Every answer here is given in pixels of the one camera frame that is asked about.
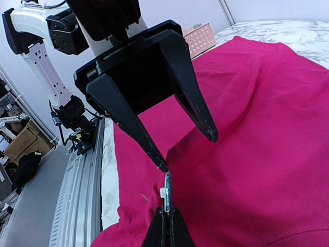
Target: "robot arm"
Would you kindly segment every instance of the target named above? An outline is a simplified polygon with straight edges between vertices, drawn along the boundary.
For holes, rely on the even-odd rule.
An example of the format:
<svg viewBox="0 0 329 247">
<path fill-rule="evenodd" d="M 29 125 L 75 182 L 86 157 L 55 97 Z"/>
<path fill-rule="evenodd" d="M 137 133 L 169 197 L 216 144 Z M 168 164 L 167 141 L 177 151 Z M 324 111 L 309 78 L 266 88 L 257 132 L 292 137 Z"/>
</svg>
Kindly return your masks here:
<svg viewBox="0 0 329 247">
<path fill-rule="evenodd" d="M 8 44 L 30 66 L 45 89 L 55 124 L 72 129 L 81 137 L 82 147 L 91 147 L 95 126 L 83 116 L 83 102 L 68 90 L 55 71 L 44 44 L 45 40 L 63 53 L 77 55 L 88 48 L 86 39 L 69 8 L 44 9 L 30 5 L 3 13 Z"/>
</svg>

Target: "cardboard box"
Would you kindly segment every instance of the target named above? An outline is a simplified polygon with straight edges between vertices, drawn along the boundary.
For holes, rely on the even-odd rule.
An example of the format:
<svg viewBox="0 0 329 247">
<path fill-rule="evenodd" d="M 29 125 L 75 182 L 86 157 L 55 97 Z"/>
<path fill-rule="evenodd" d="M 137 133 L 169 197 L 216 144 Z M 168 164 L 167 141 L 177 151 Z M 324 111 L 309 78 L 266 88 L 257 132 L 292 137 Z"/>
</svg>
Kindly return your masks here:
<svg viewBox="0 0 329 247">
<path fill-rule="evenodd" d="M 53 148 L 53 145 L 44 136 L 44 134 L 30 121 L 26 127 L 18 134 L 4 154 L 10 158 L 16 165 L 26 154 L 39 150 L 44 156 Z"/>
</svg>

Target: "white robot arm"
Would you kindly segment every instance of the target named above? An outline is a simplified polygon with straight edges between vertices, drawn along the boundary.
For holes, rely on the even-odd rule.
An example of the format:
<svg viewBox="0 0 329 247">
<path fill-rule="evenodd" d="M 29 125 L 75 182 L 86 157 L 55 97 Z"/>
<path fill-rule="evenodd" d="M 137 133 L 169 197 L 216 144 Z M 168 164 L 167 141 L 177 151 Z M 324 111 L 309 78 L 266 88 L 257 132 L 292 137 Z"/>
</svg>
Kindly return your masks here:
<svg viewBox="0 0 329 247">
<path fill-rule="evenodd" d="M 16 32 L 33 34 L 52 45 L 53 41 L 49 32 L 47 18 L 57 15 L 65 9 L 67 7 L 43 9 L 22 5 L 10 13 L 11 23 Z M 20 55 L 44 87 L 52 107 L 59 109 L 61 105 L 66 105 L 71 100 L 72 93 L 64 85 L 54 69 L 48 57 L 45 44 L 43 42 L 31 44 L 28 50 L 29 53 L 23 52 Z"/>
<path fill-rule="evenodd" d="M 95 126 L 83 116 L 85 108 L 81 99 L 68 90 L 57 74 L 44 41 L 68 55 L 78 55 L 90 47 L 98 56 L 113 45 L 111 38 L 92 39 L 79 24 L 73 11 L 67 5 L 62 5 L 41 6 L 23 1 L 20 7 L 4 12 L 3 21 L 9 46 L 26 61 L 45 89 L 55 125 L 60 127 L 63 124 L 72 129 L 84 143 L 82 147 L 86 147 L 83 148 L 85 152 L 93 146 Z M 132 21 L 129 30 L 120 32 L 120 35 L 126 33 L 133 36 L 147 29 L 141 17 L 138 21 L 139 24 Z"/>
</svg>

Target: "metal linear rail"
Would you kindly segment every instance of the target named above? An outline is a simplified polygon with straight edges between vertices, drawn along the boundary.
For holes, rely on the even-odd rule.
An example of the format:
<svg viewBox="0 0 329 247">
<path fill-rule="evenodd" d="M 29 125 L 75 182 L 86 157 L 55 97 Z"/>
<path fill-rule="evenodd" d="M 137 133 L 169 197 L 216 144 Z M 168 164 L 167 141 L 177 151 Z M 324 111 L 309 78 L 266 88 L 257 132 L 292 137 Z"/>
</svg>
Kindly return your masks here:
<svg viewBox="0 0 329 247">
<path fill-rule="evenodd" d="M 89 247 L 102 231 L 101 166 L 105 119 L 94 150 L 68 162 L 54 214 L 50 247 Z"/>
</svg>

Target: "gray floor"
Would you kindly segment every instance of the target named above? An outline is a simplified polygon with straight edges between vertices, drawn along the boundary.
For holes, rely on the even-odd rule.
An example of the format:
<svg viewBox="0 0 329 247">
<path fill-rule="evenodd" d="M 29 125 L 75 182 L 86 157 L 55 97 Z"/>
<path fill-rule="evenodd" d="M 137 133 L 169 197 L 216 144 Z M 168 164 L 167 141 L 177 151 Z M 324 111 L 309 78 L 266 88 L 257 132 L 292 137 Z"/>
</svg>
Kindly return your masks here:
<svg viewBox="0 0 329 247">
<path fill-rule="evenodd" d="M 53 215 L 69 159 L 66 153 L 67 147 L 59 145 L 43 158 L 38 173 L 26 185 L 17 201 L 5 229 L 11 234 L 5 238 L 3 247 L 49 245 Z"/>
</svg>

